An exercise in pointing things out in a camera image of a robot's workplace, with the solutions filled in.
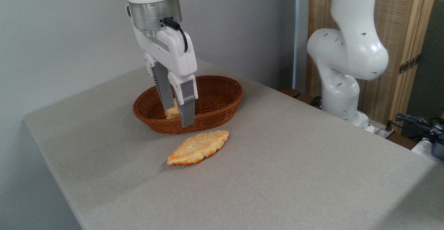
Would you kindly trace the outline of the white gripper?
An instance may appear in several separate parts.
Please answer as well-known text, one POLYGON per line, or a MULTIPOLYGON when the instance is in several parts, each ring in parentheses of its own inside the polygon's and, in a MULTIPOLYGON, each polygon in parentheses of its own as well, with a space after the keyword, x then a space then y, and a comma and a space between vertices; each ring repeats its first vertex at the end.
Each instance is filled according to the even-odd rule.
POLYGON ((157 37, 146 37, 136 28, 134 32, 145 51, 146 67, 164 110, 174 107, 172 85, 182 127, 192 125, 195 121, 195 100, 198 99, 195 77, 198 67, 189 35, 185 33, 188 45, 185 50, 183 35, 174 29, 161 30, 157 32, 157 37))

